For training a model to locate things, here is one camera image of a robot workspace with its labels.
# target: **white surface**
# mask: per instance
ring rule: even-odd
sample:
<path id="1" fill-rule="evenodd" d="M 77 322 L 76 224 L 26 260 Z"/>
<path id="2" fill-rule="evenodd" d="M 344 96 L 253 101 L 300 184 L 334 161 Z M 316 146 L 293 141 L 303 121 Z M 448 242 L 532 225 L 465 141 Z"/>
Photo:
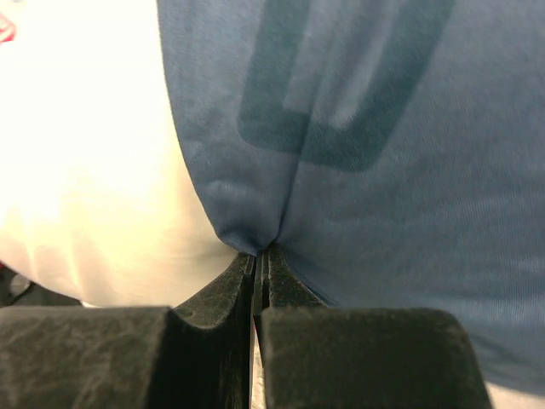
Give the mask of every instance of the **white surface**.
<path id="1" fill-rule="evenodd" d="M 235 251 L 175 136 L 153 0 L 0 0 L 0 260 L 94 305 L 183 302 Z"/>

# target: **red object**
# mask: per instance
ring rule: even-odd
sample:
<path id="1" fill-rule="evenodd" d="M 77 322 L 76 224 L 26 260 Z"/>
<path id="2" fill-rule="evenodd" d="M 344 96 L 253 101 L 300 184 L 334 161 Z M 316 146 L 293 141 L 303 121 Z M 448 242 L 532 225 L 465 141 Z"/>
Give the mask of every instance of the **red object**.
<path id="1" fill-rule="evenodd" d="M 15 39 L 15 34 L 17 34 L 17 27 L 15 24 L 0 13 L 0 44 L 13 41 Z"/>

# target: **dark blue garment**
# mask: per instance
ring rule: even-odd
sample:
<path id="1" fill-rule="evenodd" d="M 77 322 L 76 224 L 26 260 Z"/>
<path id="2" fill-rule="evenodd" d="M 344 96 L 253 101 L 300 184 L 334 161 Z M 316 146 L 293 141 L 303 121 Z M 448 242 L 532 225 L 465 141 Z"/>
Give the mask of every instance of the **dark blue garment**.
<path id="1" fill-rule="evenodd" d="M 545 395 L 545 2 L 159 0 L 218 236 L 339 307 L 431 307 Z"/>

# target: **cloth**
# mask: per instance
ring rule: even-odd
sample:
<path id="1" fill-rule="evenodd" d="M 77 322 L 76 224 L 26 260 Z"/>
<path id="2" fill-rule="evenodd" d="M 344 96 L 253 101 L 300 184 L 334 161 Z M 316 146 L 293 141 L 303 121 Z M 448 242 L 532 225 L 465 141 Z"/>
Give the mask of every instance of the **cloth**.
<path id="1" fill-rule="evenodd" d="M 25 7 L 0 46 L 10 267 L 176 305 L 275 242 L 334 306 L 451 311 L 497 408 L 545 405 L 522 393 L 545 395 L 545 3 Z"/>

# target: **blue fabric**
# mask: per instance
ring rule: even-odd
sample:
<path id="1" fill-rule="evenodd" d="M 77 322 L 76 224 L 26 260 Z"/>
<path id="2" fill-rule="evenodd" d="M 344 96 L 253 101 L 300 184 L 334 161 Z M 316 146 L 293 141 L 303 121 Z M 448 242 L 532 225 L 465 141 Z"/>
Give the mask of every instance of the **blue fabric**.
<path id="1" fill-rule="evenodd" d="M 545 395 L 545 2 L 159 0 L 218 236 L 338 307 L 430 307 Z"/>

